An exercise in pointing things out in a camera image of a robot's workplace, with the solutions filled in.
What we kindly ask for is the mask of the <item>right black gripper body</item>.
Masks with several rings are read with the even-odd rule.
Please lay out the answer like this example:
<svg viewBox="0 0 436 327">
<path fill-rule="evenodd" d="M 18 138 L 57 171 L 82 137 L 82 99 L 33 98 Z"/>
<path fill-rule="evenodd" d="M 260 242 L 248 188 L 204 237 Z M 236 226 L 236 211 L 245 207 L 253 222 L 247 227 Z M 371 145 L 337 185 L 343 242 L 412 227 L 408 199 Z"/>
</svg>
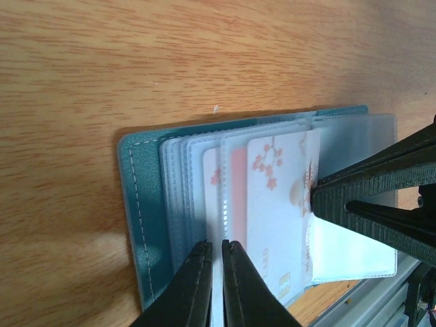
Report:
<svg viewBox="0 0 436 327">
<path fill-rule="evenodd" d="M 418 214 L 429 223 L 430 240 L 435 243 L 435 184 L 419 186 Z M 426 318 L 430 326 L 435 326 L 435 267 L 425 263 L 412 272 L 408 278 L 405 301 L 405 315 L 408 326 L 418 326 Z"/>
</svg>

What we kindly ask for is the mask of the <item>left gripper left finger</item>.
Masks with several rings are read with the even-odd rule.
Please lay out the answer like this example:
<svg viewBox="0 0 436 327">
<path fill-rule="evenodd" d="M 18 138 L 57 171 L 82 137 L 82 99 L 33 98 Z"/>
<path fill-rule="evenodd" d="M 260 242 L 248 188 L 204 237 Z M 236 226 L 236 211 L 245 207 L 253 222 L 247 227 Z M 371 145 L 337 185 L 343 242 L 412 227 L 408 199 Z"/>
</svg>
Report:
<svg viewBox="0 0 436 327">
<path fill-rule="evenodd" d="M 196 243 L 161 296 L 132 326 L 209 326 L 212 243 Z"/>
</svg>

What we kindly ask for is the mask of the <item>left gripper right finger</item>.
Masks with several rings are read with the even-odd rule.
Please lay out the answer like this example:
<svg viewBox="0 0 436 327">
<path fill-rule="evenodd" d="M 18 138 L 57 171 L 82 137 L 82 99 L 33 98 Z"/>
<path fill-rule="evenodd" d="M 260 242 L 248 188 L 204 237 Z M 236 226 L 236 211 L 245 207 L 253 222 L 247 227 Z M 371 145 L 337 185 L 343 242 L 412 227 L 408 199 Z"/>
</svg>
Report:
<svg viewBox="0 0 436 327">
<path fill-rule="evenodd" d="M 225 326 L 300 326 L 261 278 L 243 246 L 222 242 Z"/>
</svg>

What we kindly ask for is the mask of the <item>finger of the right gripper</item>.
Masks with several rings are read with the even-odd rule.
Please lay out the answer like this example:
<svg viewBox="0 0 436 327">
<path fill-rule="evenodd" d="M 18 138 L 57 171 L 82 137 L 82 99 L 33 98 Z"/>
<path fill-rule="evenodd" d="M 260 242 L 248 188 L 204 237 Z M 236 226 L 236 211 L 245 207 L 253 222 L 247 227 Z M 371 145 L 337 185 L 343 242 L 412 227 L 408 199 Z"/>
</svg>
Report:
<svg viewBox="0 0 436 327">
<path fill-rule="evenodd" d="M 367 196 L 429 186 L 435 191 L 435 167 L 418 166 L 388 172 L 363 172 L 320 181 L 311 192 L 315 216 L 393 247 L 435 266 L 435 208 L 413 210 L 363 202 Z"/>
<path fill-rule="evenodd" d="M 319 180 L 318 191 L 394 191 L 435 183 L 435 124 Z"/>
</svg>

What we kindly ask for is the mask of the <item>blue card holder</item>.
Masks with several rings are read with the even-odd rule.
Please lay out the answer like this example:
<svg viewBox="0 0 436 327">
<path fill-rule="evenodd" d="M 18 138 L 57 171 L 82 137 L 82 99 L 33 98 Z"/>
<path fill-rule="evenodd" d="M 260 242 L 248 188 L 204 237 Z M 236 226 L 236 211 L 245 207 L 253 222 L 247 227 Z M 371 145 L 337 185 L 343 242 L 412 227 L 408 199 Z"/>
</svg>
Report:
<svg viewBox="0 0 436 327">
<path fill-rule="evenodd" d="M 320 133 L 312 188 L 394 144 L 396 118 L 352 106 L 144 131 L 120 140 L 120 175 L 143 309 L 164 292 L 191 248 L 207 240 L 213 244 L 213 322 L 221 322 L 221 242 L 233 240 L 232 153 L 256 138 L 311 130 Z M 303 290 L 287 305 L 312 285 L 395 275 L 395 249 L 310 214 L 304 252 L 310 270 Z"/>
</svg>

